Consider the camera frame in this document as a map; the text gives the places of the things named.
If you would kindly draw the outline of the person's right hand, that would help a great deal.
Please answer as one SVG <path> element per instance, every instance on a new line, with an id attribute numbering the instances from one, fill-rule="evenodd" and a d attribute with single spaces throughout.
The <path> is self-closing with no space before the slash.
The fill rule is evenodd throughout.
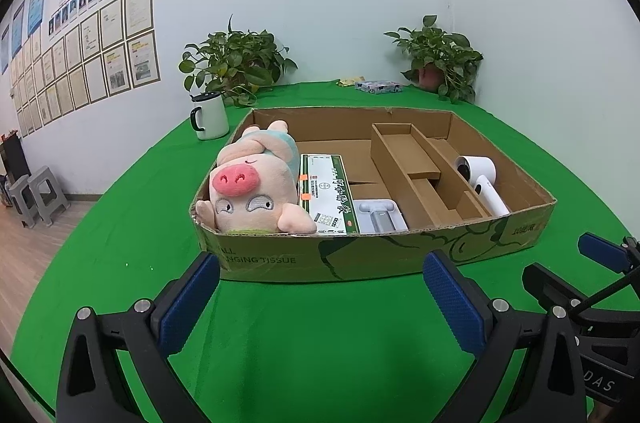
<path id="1" fill-rule="evenodd" d="M 588 423 L 604 423 L 608 415 L 612 412 L 613 408 L 605 403 L 594 403 L 593 408 L 588 415 Z"/>

